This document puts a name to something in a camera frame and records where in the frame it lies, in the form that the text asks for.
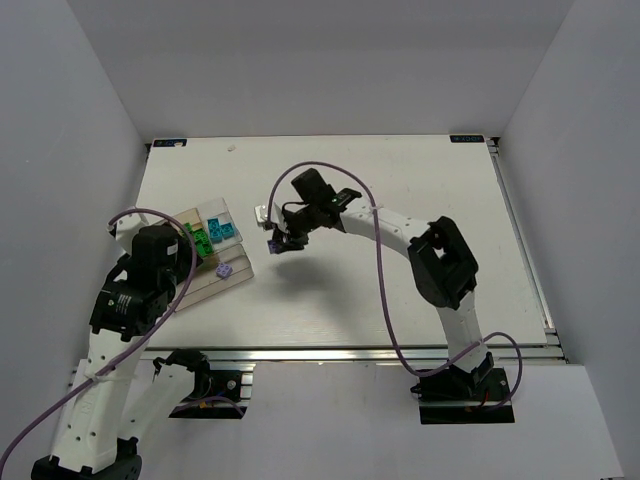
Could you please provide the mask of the blue lego brick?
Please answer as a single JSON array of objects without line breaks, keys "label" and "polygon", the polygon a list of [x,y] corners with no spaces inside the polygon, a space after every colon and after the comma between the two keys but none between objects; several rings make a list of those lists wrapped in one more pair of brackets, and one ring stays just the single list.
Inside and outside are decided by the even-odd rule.
[{"label": "blue lego brick", "polygon": [[217,218],[208,219],[207,227],[208,227],[210,241],[213,244],[221,243],[224,240],[221,226]]}]

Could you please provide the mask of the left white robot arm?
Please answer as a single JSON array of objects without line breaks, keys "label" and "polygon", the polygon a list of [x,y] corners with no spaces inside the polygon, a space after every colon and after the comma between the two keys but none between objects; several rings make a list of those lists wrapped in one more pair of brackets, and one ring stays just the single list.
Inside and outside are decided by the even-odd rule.
[{"label": "left white robot arm", "polygon": [[191,232],[168,222],[143,226],[109,271],[90,317],[85,381],[71,417],[34,479],[136,479],[138,434],[120,420],[143,348],[175,311],[202,260]]}]

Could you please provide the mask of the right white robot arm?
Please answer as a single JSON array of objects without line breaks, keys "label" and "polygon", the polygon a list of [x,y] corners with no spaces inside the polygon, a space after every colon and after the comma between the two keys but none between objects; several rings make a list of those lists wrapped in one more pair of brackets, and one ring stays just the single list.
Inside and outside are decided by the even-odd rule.
[{"label": "right white robot arm", "polygon": [[440,319],[448,348],[447,362],[434,370],[414,370],[419,378],[448,372],[454,382],[476,389],[493,368],[475,308],[479,270],[456,223],[445,216],[435,221],[403,216],[378,204],[371,189],[335,190],[319,173],[319,163],[299,163],[301,174],[291,184],[300,197],[299,210],[277,206],[270,197],[264,230],[272,233],[273,254],[301,251],[311,232],[335,229],[374,242],[376,250],[389,248],[410,264],[416,289],[433,306]]}]

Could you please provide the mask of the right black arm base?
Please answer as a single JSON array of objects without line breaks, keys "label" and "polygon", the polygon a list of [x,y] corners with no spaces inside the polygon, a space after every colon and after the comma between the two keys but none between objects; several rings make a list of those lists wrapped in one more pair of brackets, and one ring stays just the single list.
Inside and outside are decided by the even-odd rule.
[{"label": "right black arm base", "polygon": [[454,382],[449,371],[421,378],[410,389],[422,425],[513,424],[515,415],[506,372],[494,368],[476,390]]}]

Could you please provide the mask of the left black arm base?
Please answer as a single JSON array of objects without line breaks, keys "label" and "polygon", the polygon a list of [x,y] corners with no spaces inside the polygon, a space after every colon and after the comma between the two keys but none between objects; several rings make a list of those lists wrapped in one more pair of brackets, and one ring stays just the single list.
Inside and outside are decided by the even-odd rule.
[{"label": "left black arm base", "polygon": [[240,420],[252,395],[253,365],[213,364],[206,393],[186,397],[172,419]]}]

